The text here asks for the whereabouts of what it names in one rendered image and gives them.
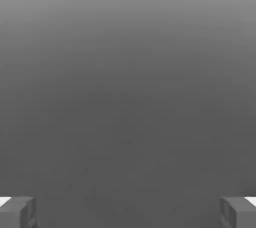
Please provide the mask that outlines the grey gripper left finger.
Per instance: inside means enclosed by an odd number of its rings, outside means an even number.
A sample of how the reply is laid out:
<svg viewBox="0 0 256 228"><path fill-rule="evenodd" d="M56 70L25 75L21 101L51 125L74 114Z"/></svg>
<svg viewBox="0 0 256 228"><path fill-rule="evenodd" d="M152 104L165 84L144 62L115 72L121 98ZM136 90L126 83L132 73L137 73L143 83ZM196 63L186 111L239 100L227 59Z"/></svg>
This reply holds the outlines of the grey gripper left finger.
<svg viewBox="0 0 256 228"><path fill-rule="evenodd" d="M37 198L0 196L0 228L38 228Z"/></svg>

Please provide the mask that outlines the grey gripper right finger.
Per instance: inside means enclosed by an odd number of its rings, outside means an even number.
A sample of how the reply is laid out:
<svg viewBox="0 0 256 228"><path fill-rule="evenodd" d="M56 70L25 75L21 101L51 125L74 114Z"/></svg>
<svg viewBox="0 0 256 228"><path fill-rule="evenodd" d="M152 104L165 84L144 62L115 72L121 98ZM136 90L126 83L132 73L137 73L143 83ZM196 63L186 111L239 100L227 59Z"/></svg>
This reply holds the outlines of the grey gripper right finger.
<svg viewBox="0 0 256 228"><path fill-rule="evenodd" d="M221 228L256 228L256 196L221 197Z"/></svg>

